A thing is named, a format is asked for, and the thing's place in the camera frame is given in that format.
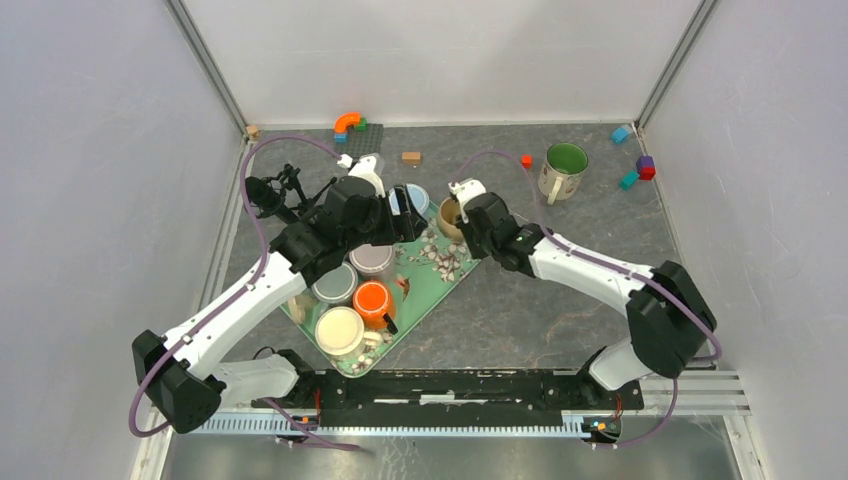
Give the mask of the purple red block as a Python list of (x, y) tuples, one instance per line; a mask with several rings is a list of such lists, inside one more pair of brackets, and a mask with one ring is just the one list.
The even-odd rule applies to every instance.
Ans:
[(649, 155), (640, 156), (636, 161), (636, 170), (640, 180), (652, 180), (656, 175), (656, 166), (653, 157)]

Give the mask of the orange curved block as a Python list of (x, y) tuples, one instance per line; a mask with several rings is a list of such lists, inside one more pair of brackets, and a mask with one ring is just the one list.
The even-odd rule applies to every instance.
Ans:
[(348, 112), (338, 117), (333, 125), (333, 138), (338, 144), (346, 143), (351, 131), (364, 132), (367, 118), (359, 112)]

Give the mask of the floral cream mug green inside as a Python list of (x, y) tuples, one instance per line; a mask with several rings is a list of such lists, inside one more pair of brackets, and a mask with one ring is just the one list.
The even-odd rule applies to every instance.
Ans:
[(546, 152), (537, 186), (548, 205), (571, 198), (589, 166), (587, 153), (572, 143), (557, 143)]

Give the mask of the orange mug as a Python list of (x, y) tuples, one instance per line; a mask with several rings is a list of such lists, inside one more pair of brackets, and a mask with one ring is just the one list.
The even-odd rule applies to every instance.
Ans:
[(386, 284), (376, 280), (362, 283), (354, 291), (352, 304), (366, 328), (374, 331), (386, 330), (392, 335), (398, 333), (395, 323), (397, 307)]

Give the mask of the tan ceramic mug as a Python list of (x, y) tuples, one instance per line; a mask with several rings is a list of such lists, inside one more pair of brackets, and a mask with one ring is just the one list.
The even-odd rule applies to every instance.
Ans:
[(453, 243), (463, 243), (464, 236), (457, 226), (457, 219), (461, 218), (459, 204), (452, 197), (446, 197), (440, 204), (437, 216), (437, 226), (441, 233)]

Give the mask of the black mounting base rail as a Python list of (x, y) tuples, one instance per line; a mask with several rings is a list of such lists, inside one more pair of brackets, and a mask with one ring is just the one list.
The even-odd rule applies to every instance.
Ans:
[(311, 372), (275, 404), (312, 409), (322, 427), (556, 426), (564, 411), (640, 410), (640, 384), (616, 391), (572, 370), (380, 370), (358, 378)]

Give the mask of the mauve mug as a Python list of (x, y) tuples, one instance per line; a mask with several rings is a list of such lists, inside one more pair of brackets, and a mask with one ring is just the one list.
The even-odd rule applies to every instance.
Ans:
[(362, 245), (350, 252), (349, 262), (366, 280), (388, 284), (395, 278), (396, 255), (393, 245)]

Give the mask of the grey lego baseplate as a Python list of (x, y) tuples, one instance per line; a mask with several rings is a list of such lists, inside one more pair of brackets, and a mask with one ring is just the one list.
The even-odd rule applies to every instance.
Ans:
[(384, 126), (382, 124), (368, 124), (364, 130), (350, 128), (347, 130), (346, 141), (336, 142), (334, 150), (340, 154), (346, 154), (358, 159), (362, 156), (379, 154), (382, 146)]

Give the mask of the green floral tray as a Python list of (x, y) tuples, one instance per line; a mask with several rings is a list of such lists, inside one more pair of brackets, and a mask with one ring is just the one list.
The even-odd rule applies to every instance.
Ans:
[[(374, 365), (379, 362), (409, 334), (421, 320), (477, 266), (463, 243), (453, 243), (437, 226), (439, 206), (430, 202), (428, 227), (418, 240), (394, 246), (396, 255), (395, 278), (386, 284), (397, 307), (395, 323), (398, 333), (390, 334), (387, 344), (378, 349)], [(314, 330), (319, 317), (336, 307), (320, 302), (311, 287), (287, 301), (281, 309), (298, 326), (300, 331), (317, 346)]]

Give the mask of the teal block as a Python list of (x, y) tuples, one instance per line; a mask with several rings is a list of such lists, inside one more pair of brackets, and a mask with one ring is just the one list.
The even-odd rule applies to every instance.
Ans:
[(640, 180), (640, 174), (637, 171), (630, 171), (625, 174), (619, 181), (619, 187), (627, 191), (631, 189)]

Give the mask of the brown wooden block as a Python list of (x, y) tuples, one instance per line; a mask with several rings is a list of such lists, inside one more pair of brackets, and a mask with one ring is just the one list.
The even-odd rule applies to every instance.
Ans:
[(419, 151), (407, 151), (401, 155), (401, 161), (404, 165), (419, 166), (422, 163), (422, 153)]

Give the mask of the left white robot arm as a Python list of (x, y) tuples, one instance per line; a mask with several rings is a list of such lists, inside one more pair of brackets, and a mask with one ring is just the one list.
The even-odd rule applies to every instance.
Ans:
[(165, 335), (141, 332), (131, 344), (138, 389), (129, 414), (138, 437), (158, 433), (136, 423), (148, 398), (164, 416), (164, 428), (183, 434), (204, 424), (235, 388), (214, 376), (223, 356), (271, 311), (339, 267), (362, 245), (416, 240), (427, 223), (411, 202), (407, 185), (389, 199), (379, 185), (353, 175), (329, 185), (326, 194), (269, 241), (258, 263), (204, 310)]

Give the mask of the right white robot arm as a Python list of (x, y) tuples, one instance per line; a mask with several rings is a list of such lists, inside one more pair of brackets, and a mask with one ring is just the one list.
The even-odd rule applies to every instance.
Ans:
[(522, 225), (501, 197), (483, 188), (452, 196), (473, 257), (491, 257), (505, 270), (570, 287), (625, 317), (628, 338), (601, 348), (581, 369), (577, 392), (585, 405), (602, 408), (626, 383), (649, 374), (677, 378), (705, 344), (721, 352), (716, 319), (682, 265), (628, 263), (537, 223)]

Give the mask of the grey mug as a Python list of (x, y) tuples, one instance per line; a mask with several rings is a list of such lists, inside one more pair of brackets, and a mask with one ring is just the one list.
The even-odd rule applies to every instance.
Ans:
[(358, 272), (346, 261), (324, 274), (312, 286), (314, 296), (327, 305), (349, 305), (359, 286)]

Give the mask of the light blue ribbed mug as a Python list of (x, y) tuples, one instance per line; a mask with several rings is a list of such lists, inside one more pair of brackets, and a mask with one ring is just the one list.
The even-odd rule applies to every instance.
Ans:
[[(415, 210), (425, 219), (429, 220), (430, 218), (430, 198), (429, 194), (426, 190), (420, 185), (407, 183), (406, 189), (408, 191), (408, 200), (409, 204), (415, 208)], [(389, 198), (390, 210), (391, 214), (397, 216), (400, 214), (399, 204), (396, 198), (396, 194), (393, 189), (389, 189), (387, 196)]]

